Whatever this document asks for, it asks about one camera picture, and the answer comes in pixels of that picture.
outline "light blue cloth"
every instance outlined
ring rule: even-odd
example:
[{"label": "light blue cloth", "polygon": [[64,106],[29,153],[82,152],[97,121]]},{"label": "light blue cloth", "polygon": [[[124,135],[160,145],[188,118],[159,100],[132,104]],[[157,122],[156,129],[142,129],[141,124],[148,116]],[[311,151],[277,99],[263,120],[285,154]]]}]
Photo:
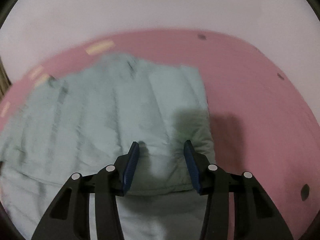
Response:
[{"label": "light blue cloth", "polygon": [[97,173],[133,141],[140,144],[140,158],[128,194],[189,190],[186,140],[215,163],[198,70],[127,54],[104,56],[82,72],[49,79],[10,119],[0,135],[4,202],[30,236],[72,173]]}]

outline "pink surface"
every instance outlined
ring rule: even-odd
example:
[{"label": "pink surface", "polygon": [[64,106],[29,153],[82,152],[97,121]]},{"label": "pink surface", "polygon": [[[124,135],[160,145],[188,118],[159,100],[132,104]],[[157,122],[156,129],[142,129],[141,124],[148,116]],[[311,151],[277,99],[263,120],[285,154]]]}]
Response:
[{"label": "pink surface", "polygon": [[[204,34],[206,40],[198,38]],[[98,60],[85,49],[111,39],[108,52],[131,53],[156,63],[199,68],[208,97],[218,165],[228,172],[251,171],[275,202],[294,238],[320,209],[320,128],[301,95],[282,71],[254,46],[215,32],[150,30],[102,37],[42,62],[43,73],[61,77]],[[10,108],[0,129],[33,89],[30,73],[0,105]],[[301,200],[304,184],[310,196]]]}]

